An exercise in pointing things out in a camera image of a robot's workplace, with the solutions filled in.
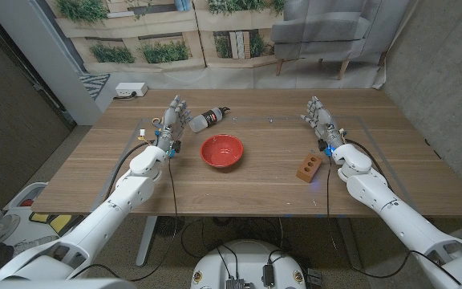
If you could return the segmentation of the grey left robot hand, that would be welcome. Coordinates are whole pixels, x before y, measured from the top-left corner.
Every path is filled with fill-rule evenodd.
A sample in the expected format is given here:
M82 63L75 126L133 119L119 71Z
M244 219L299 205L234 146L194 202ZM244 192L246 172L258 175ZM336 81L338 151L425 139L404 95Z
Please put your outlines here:
M164 121L156 147L168 150L174 142L181 139L184 128L191 120L190 111L185 100L176 96L164 112Z

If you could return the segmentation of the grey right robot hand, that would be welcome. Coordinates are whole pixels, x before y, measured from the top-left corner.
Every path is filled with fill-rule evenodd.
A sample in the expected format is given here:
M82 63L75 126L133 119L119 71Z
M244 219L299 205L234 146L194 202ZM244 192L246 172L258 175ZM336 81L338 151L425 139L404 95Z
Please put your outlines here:
M316 96L312 96L307 103L306 112L301 118L310 125L319 140L326 142L331 150L343 145L338 125Z

